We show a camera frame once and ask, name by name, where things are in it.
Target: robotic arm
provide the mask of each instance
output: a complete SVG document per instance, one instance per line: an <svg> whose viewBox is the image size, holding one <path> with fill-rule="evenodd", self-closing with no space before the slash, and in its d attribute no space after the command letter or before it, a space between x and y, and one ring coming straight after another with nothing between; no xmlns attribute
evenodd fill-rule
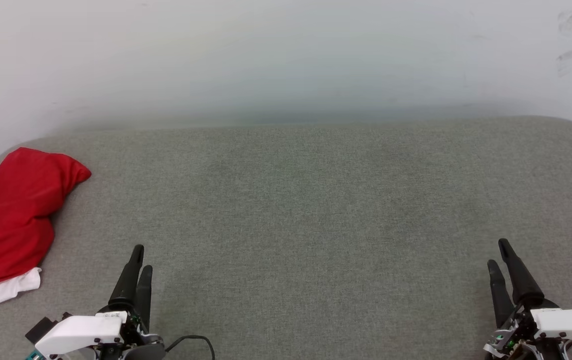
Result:
<svg viewBox="0 0 572 360"><path fill-rule="evenodd" d="M27 360L55 360L72 351L80 351L88 360L160 360L186 338L208 342L214 360L212 344L203 336L180 337L165 349L164 340L149 333L153 268L144 266L137 281L143 258L144 246L138 244L119 276L108 305L94 316L64 313L62 321L44 317L37 323L26 333L36 349Z"/></svg>
<svg viewBox="0 0 572 360"><path fill-rule="evenodd" d="M488 261L497 330L484 346L486 360L569 360L572 309L563 310L543 291L506 239L499 240L501 257L512 281L512 301L495 260Z"/></svg>
<svg viewBox="0 0 572 360"><path fill-rule="evenodd" d="M544 297L508 240L501 239L499 248L510 272L515 305L499 265L489 260L497 330L484 346L486 360L569 360L572 309L563 310ZM160 360L184 339L205 340L215 360L215 351L206 337L183 336L164 348L164 340L149 333L153 269L145 266L137 280L143 257L144 246L138 244L108 305L94 316L73 316L66 312L62 321L44 317L37 323L26 333L36 349L26 360L55 360L72 351L80 351L87 360Z"/></svg>

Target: red cloth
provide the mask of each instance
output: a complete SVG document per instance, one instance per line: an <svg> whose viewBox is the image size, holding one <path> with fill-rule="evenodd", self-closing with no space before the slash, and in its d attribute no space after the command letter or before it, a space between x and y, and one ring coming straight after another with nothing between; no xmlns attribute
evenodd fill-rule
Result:
<svg viewBox="0 0 572 360"><path fill-rule="evenodd" d="M55 236L48 215L91 175L75 159L21 147L0 164L0 281L39 264Z"/></svg>

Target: couch cushion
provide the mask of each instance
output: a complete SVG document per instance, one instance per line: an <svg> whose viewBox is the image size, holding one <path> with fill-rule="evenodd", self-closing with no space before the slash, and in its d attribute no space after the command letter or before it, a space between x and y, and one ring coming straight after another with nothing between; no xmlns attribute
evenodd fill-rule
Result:
<svg viewBox="0 0 572 360"><path fill-rule="evenodd" d="M479 359L506 237L572 308L572 122L90 132L24 143L92 171L42 286L0 305L0 359L43 316L106 304L135 244L151 329L219 359ZM503 263L505 275L508 276ZM182 343L168 359L208 359Z"/></svg>

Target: white wall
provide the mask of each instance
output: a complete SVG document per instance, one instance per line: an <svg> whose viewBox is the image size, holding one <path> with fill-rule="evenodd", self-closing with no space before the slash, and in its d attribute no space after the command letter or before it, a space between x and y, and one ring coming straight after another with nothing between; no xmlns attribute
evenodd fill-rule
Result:
<svg viewBox="0 0 572 360"><path fill-rule="evenodd" d="M572 119L572 0L0 0L0 153L126 126Z"/></svg>

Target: gray couch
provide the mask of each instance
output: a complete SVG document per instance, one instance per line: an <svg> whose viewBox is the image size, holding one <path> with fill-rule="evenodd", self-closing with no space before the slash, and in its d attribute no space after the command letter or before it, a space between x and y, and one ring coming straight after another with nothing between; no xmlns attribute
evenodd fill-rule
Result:
<svg viewBox="0 0 572 360"><path fill-rule="evenodd" d="M53 216L42 285L0 304L0 359L105 305L137 243L151 328L222 360L482 359L508 238L572 308L572 122L90 132L23 146L92 177ZM209 358L185 341L168 359Z"/></svg>

